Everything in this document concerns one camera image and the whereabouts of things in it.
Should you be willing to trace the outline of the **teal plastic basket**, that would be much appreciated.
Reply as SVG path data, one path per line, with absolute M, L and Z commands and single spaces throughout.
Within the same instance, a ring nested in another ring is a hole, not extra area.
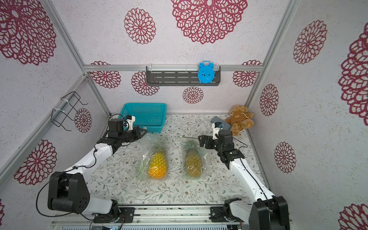
M 165 125 L 167 105 L 165 103 L 127 103 L 118 118 L 127 115 L 136 118 L 133 126 L 145 127 L 149 133 L 160 133 Z

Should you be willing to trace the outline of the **greenish pineapple in bag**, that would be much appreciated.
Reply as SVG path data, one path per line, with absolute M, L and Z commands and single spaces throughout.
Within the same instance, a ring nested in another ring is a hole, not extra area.
M 202 159 L 198 152 L 197 143 L 194 140 L 189 140 L 183 145 L 184 170 L 188 177 L 199 178 L 202 175 Z

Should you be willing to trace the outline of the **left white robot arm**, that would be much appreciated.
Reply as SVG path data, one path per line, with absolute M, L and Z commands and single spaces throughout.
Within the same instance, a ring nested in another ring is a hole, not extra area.
M 92 150 L 70 168 L 55 172 L 47 182 L 49 210 L 61 211 L 63 216 L 85 213 L 94 215 L 95 223 L 115 222 L 122 217 L 116 200 L 92 196 L 86 185 L 93 172 L 122 146 L 128 146 L 148 130 L 134 125 L 135 117 L 114 118 L 107 122 L 107 131 Z

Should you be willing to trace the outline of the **grey sponge block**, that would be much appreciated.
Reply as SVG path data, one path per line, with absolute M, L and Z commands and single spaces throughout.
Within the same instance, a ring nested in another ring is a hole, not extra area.
M 225 130 L 230 130 L 231 129 L 231 124 L 227 123 L 225 120 L 221 119 L 218 116 L 215 116 L 211 119 L 211 123 L 221 123 L 221 127 Z

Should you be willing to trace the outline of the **brown teddy bear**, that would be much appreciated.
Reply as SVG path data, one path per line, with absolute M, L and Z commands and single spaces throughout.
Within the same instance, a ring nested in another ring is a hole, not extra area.
M 225 120 L 231 125 L 231 131 L 233 136 L 238 136 L 244 129 L 250 129 L 254 125 L 252 118 L 254 113 L 248 111 L 248 107 L 245 105 L 234 105 L 230 111 L 230 117 Z

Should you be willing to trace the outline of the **grey wall shelf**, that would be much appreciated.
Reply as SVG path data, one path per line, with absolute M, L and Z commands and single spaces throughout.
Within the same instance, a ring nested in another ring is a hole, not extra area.
M 200 83 L 198 71 L 167 71 L 146 67 L 146 83 L 148 86 L 218 86 L 221 81 L 220 70 L 220 67 L 215 67 L 212 83 Z

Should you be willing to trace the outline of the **blue alarm clock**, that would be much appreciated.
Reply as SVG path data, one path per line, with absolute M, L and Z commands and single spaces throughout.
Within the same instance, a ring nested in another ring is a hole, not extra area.
M 214 64 L 210 61 L 203 61 L 198 65 L 198 80 L 200 83 L 212 83 L 215 78 Z

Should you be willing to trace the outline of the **yellow pineapple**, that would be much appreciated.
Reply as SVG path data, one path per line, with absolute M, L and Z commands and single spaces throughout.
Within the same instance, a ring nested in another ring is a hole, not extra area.
M 148 177 L 161 180 L 167 175 L 167 149 L 163 141 L 156 142 L 149 150 Z

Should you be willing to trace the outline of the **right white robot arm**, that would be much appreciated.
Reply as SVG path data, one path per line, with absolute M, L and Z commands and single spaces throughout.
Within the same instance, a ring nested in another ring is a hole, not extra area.
M 276 197 L 255 175 L 243 153 L 235 147 L 230 130 L 214 130 L 212 136 L 198 137 L 200 147 L 215 150 L 222 163 L 238 178 L 250 202 L 232 198 L 224 202 L 221 211 L 213 212 L 211 220 L 229 222 L 240 220 L 249 230 L 288 230 L 288 204 Z

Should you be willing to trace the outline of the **zip-top bag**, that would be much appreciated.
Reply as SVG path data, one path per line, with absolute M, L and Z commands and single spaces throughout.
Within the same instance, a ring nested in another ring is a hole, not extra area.
M 208 151 L 200 147 L 197 138 L 180 136 L 179 141 L 183 157 L 184 178 L 200 180 L 207 176 L 209 170 Z
M 141 139 L 142 159 L 137 178 L 142 181 L 162 181 L 168 177 L 168 148 L 166 139 L 148 133 Z

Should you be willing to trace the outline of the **metal base rail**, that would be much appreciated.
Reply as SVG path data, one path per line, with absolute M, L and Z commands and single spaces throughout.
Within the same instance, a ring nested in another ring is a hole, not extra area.
M 122 205 L 123 216 L 97 223 L 80 215 L 54 218 L 49 230 L 249 230 L 240 219 L 231 220 L 222 205 Z

